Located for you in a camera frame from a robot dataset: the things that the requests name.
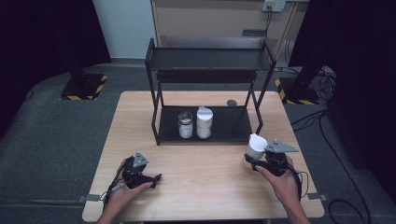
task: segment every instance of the upper shelf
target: upper shelf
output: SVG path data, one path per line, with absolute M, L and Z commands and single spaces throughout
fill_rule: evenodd
M 151 42 L 149 48 L 146 62 L 152 71 L 265 71 L 274 59 L 265 44 L 262 49 L 173 49 Z

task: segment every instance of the hand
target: hand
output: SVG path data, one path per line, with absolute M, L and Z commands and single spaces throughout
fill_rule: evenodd
M 293 161 L 290 157 L 286 156 L 288 163 L 292 166 Z M 256 166 L 257 171 L 267 179 L 274 189 L 275 196 L 282 203 L 286 212 L 288 213 L 289 222 L 291 224 L 307 224 L 310 223 L 306 217 L 305 211 L 300 204 L 298 198 L 298 188 L 295 182 L 293 173 L 288 170 L 282 176 L 275 176 L 271 174 L 267 169 Z
M 125 160 L 122 161 L 120 168 L 125 163 Z M 122 179 L 122 170 L 120 171 L 119 176 L 117 177 L 120 181 L 118 184 L 125 183 Z M 110 198 L 107 202 L 107 206 L 103 214 L 99 217 L 97 223 L 114 223 L 118 217 L 118 215 L 128 207 L 129 203 L 136 198 L 140 193 L 151 187 L 152 182 L 144 183 L 137 188 L 129 189 L 126 185 L 110 194 Z

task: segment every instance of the gray floor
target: gray floor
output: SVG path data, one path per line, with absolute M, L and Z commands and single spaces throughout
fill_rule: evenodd
M 90 190 L 106 135 L 123 91 L 149 89 L 142 64 L 97 65 L 88 73 L 103 73 L 108 80 L 95 101 L 62 101 L 60 93 L 68 74 L 44 80 L 33 88 L 14 123 L 0 142 L 0 223 L 84 223 L 83 205 L 28 204 L 26 200 L 74 202 Z M 276 72 L 269 90 L 275 91 L 274 79 L 294 76 Z M 319 79 L 313 84 L 318 87 Z M 169 90 L 241 90 L 240 86 L 170 86 Z M 326 108 L 320 105 L 284 105 L 294 122 Z M 373 223 L 396 223 L 396 205 L 378 185 L 372 173 L 355 169 L 347 159 L 331 120 L 325 116 L 322 126 L 342 163 L 359 187 L 371 212 Z M 296 133 L 301 150 L 318 192 L 326 194 L 326 215 L 312 218 L 312 223 L 333 223 L 328 215 L 331 200 L 343 199 L 354 204 L 366 217 L 364 207 L 349 177 L 324 141 L 315 121 Z M 336 204 L 333 213 L 339 223 L 362 223 L 357 213 Z M 288 223 L 285 219 L 272 223 Z

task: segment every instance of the wall outlet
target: wall outlet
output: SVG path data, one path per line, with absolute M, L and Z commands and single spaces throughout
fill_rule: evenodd
M 262 11 L 281 12 L 285 8 L 286 0 L 265 0 L 262 4 Z

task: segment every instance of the hazard tape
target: hazard tape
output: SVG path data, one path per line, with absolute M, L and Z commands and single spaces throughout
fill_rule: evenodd
M 67 95 L 67 96 L 61 96 L 61 100 L 96 100 L 96 98 L 99 96 L 99 93 L 102 91 L 103 87 L 105 86 L 105 82 L 107 80 L 107 76 L 103 76 L 99 86 L 96 88 L 96 92 L 93 95 Z
M 275 84 L 277 87 L 277 91 L 279 92 L 280 100 L 284 105 L 318 105 L 319 104 L 319 101 L 317 100 L 289 100 L 286 93 L 283 91 L 283 87 L 279 79 L 275 80 Z

